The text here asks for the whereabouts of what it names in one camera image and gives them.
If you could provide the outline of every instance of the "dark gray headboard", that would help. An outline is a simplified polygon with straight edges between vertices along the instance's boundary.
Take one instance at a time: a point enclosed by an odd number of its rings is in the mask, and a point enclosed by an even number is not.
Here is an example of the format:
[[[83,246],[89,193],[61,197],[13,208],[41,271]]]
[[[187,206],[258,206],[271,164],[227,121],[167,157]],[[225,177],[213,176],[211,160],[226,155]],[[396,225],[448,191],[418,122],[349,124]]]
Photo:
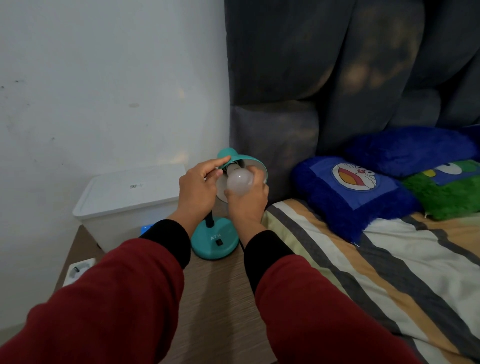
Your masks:
[[[230,145],[288,175],[352,137],[480,117],[480,1],[225,0]]]

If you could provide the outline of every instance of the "teal lamp base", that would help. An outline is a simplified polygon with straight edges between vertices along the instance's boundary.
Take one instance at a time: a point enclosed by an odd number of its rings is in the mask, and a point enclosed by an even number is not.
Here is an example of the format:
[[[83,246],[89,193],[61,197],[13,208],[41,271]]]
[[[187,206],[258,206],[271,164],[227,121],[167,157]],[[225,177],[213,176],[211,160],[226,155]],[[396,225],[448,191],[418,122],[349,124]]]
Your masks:
[[[193,252],[202,259],[221,259],[235,250],[239,236],[227,218],[212,217],[210,212],[192,236]]]

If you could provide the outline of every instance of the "storage box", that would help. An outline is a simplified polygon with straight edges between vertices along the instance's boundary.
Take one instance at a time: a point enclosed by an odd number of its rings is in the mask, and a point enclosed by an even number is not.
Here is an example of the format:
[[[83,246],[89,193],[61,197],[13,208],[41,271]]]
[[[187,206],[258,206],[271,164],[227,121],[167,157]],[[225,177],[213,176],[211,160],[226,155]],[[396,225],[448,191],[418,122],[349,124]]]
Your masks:
[[[107,252],[175,211],[184,174],[184,165],[166,164],[96,176],[73,215]]]

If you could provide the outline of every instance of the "red sleeve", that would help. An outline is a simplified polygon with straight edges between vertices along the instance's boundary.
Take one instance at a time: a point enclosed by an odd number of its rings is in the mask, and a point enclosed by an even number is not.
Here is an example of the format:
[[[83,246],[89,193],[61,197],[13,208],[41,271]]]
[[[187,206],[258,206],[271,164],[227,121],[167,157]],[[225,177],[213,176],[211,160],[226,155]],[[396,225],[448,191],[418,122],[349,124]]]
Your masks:
[[[255,301],[279,363],[420,363],[299,255],[269,267]]]
[[[183,271],[167,248],[132,239],[34,307],[0,363],[158,363],[177,328]]]

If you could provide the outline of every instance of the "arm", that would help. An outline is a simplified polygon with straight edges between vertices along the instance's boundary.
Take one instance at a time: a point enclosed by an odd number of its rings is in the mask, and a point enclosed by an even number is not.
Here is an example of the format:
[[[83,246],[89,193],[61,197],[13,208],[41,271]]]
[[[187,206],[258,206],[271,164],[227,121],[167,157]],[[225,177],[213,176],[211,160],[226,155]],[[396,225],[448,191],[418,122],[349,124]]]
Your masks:
[[[245,196],[226,191],[246,243],[244,263],[279,363],[420,363],[406,344],[364,313],[261,225],[268,187],[261,171]]]
[[[140,238],[106,254],[74,284],[34,307],[0,348],[0,363],[158,363],[177,328],[190,238],[215,203],[214,168],[180,178],[178,209]]]

